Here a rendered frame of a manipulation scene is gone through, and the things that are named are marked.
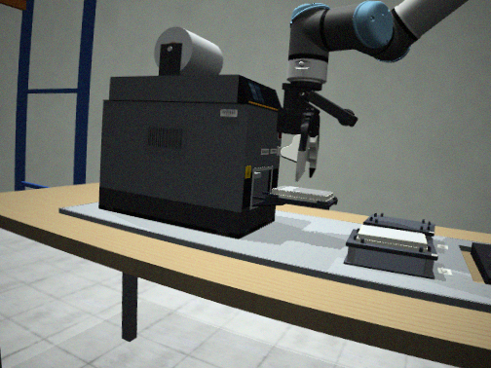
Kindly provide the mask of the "white roll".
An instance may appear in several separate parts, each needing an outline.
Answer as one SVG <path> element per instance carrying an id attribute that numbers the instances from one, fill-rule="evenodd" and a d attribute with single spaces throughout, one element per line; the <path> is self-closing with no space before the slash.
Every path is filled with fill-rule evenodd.
<path id="1" fill-rule="evenodd" d="M 158 38 L 154 58 L 160 64 L 161 44 L 182 43 L 180 75 L 219 75 L 223 66 L 223 55 L 212 42 L 182 28 L 171 27 Z"/>

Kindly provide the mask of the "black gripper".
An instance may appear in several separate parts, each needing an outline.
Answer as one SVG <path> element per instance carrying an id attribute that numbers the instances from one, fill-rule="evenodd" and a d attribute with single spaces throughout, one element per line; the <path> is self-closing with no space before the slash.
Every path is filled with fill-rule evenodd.
<path id="1" fill-rule="evenodd" d="M 306 99 L 311 91 L 321 91 L 321 87 L 321 83 L 311 81 L 283 83 L 283 108 L 286 109 L 278 108 L 276 131 L 295 134 L 291 145 L 281 150 L 283 158 L 296 163 L 295 181 L 304 173 L 306 161 L 310 163 L 309 178 L 312 178 L 317 167 L 321 111 Z"/>

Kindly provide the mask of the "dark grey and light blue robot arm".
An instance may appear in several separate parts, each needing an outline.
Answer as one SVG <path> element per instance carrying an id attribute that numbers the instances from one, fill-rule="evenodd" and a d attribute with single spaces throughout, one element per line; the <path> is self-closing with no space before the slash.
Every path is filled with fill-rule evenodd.
<path id="1" fill-rule="evenodd" d="M 399 61 L 423 34 L 467 1 L 404 0 L 391 11 L 380 1 L 333 9 L 321 3 L 301 5 L 291 16 L 286 79 L 325 84 L 328 55 L 335 51 L 357 50 L 379 61 Z M 314 91 L 307 100 L 342 126 L 353 127 L 358 120 L 352 110 Z"/>

